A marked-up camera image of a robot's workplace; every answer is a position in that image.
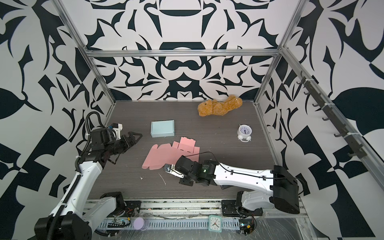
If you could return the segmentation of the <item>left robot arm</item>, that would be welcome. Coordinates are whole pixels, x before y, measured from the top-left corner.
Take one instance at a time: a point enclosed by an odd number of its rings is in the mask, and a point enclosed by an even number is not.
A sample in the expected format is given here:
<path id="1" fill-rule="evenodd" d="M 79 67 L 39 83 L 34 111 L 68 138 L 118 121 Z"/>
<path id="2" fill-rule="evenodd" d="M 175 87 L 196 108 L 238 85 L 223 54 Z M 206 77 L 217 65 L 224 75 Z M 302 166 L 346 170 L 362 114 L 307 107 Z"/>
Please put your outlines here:
<path id="1" fill-rule="evenodd" d="M 92 130 L 86 116 L 87 142 L 75 161 L 76 175 L 66 193 L 46 218 L 37 221 L 34 231 L 38 240 L 90 240 L 102 221 L 109 215 L 121 215 L 127 205 L 121 192 L 103 194 L 100 200 L 86 213 L 84 207 L 89 194 L 112 156 L 119 157 L 136 145 L 143 137 L 140 133 L 121 133 L 123 126 L 113 123 L 106 127 L 100 124 Z"/>

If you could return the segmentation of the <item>pink paper box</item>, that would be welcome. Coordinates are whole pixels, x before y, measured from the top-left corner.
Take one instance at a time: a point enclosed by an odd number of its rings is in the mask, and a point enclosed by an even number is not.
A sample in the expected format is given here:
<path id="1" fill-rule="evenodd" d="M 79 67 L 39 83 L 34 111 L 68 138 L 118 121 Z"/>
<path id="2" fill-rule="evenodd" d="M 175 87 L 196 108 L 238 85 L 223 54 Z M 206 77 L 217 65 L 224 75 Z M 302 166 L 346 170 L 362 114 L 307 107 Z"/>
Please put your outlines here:
<path id="1" fill-rule="evenodd" d="M 159 170 L 165 164 L 175 165 L 181 156 L 190 156 L 194 162 L 199 161 L 200 147 L 196 141 L 181 137 L 179 142 L 172 144 L 153 145 L 142 165 L 142 169 Z"/>

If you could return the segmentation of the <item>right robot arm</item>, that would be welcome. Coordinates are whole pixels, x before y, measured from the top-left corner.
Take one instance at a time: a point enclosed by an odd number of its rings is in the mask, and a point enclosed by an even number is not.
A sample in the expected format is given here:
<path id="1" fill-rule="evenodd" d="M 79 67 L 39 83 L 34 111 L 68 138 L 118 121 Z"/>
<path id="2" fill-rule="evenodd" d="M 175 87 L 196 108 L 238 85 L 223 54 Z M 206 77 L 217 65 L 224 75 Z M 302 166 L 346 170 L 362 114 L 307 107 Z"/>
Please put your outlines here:
<path id="1" fill-rule="evenodd" d="M 226 217 L 262 216 L 263 209 L 271 207 L 287 214 L 300 213 L 298 179 L 282 166 L 249 170 L 225 165 L 216 158 L 198 163 L 190 156 L 181 156 L 164 170 L 178 177 L 179 183 L 185 186 L 242 188 L 234 201 L 222 202 L 222 213 Z"/>

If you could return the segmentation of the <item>light blue paper box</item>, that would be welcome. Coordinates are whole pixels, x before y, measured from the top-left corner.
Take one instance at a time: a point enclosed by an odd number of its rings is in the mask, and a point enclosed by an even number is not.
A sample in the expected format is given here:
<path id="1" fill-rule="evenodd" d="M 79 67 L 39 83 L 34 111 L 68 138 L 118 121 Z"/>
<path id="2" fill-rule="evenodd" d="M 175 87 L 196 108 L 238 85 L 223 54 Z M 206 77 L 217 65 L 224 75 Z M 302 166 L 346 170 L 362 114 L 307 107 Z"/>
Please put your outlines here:
<path id="1" fill-rule="evenodd" d="M 175 121 L 151 122 L 151 136 L 153 138 L 173 137 L 175 135 Z"/>

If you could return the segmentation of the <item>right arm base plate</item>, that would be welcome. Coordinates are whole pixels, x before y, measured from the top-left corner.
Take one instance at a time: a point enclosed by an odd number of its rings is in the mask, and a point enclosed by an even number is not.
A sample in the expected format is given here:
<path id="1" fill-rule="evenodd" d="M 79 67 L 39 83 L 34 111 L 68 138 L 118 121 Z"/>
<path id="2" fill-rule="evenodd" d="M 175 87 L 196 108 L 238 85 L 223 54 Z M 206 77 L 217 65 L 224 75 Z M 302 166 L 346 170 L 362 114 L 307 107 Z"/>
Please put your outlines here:
<path id="1" fill-rule="evenodd" d="M 254 211 L 246 210 L 236 203 L 236 200 L 222 200 L 221 201 L 222 215 L 224 217 L 259 217 L 264 214 L 262 208 Z"/>

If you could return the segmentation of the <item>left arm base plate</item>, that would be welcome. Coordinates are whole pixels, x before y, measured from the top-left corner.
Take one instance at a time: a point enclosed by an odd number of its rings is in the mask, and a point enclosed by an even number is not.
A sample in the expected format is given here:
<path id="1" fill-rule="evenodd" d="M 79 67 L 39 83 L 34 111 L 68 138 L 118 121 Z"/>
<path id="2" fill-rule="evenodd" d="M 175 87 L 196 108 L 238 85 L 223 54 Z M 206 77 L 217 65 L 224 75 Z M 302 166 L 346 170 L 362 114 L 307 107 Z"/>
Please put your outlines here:
<path id="1" fill-rule="evenodd" d="M 141 203 L 141 201 L 125 201 L 124 207 L 113 212 L 110 216 L 114 218 L 138 216 L 141 211 Z"/>

